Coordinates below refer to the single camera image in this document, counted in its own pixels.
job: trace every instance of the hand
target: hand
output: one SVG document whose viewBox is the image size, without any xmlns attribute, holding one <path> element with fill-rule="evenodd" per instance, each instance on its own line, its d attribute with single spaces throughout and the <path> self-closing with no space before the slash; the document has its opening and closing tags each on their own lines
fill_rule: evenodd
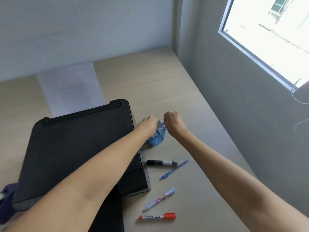
<svg viewBox="0 0 309 232">
<path fill-rule="evenodd" d="M 178 111 L 168 111 L 164 114 L 164 124 L 174 138 L 180 133 L 187 131 L 187 127 L 184 124 L 181 115 Z"/>
<path fill-rule="evenodd" d="M 148 138 L 152 137 L 157 131 L 159 125 L 159 119 L 154 118 L 153 116 L 149 116 L 144 118 L 139 124 L 138 128 L 144 129 L 147 132 Z"/>
</svg>

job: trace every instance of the pen holder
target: pen holder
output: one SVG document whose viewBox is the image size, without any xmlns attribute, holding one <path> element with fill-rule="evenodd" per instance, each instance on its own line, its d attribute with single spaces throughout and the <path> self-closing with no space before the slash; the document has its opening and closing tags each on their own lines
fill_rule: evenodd
<svg viewBox="0 0 309 232">
<path fill-rule="evenodd" d="M 163 125 L 159 125 L 157 128 L 156 133 L 154 134 L 154 137 L 148 138 L 148 142 L 150 143 L 150 145 L 152 147 L 156 146 L 157 144 L 160 144 L 161 142 L 163 142 L 164 140 L 164 135 L 166 132 L 166 126 Z"/>
</svg>

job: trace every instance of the window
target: window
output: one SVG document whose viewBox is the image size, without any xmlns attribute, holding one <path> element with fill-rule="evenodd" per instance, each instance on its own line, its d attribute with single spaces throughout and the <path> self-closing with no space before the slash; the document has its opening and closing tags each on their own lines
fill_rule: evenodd
<svg viewBox="0 0 309 232">
<path fill-rule="evenodd" d="M 219 32 L 287 88 L 309 81 L 309 0 L 229 0 Z"/>
</svg>

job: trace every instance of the beige desk surface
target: beige desk surface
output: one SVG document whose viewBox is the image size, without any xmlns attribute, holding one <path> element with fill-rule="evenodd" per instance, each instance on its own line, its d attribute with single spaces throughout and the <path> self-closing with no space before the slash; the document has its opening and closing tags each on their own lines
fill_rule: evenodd
<svg viewBox="0 0 309 232">
<path fill-rule="evenodd" d="M 169 47 L 94 62 L 94 66 L 106 101 L 128 100 L 137 122 L 149 115 L 163 119 L 166 111 L 178 110 L 199 139 L 253 174 Z M 32 126 L 46 116 L 50 111 L 35 76 L 0 83 L 1 189 L 18 181 Z M 190 161 L 162 181 L 158 180 L 169 168 L 148 168 L 152 190 L 123 199 L 126 232 L 249 231 L 168 133 L 163 143 L 145 150 L 144 155 L 145 159 Z M 147 214 L 175 212 L 175 221 L 137 220 L 146 205 L 170 189 L 175 189 L 175 195 Z"/>
</svg>

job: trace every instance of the red marker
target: red marker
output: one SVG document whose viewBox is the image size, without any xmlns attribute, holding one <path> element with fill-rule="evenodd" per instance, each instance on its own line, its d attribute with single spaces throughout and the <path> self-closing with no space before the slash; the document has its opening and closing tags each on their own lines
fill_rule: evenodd
<svg viewBox="0 0 309 232">
<path fill-rule="evenodd" d="M 160 215 L 160 216 L 139 216 L 140 220 L 143 219 L 176 219 L 176 213 L 165 213 L 164 215 Z"/>
</svg>

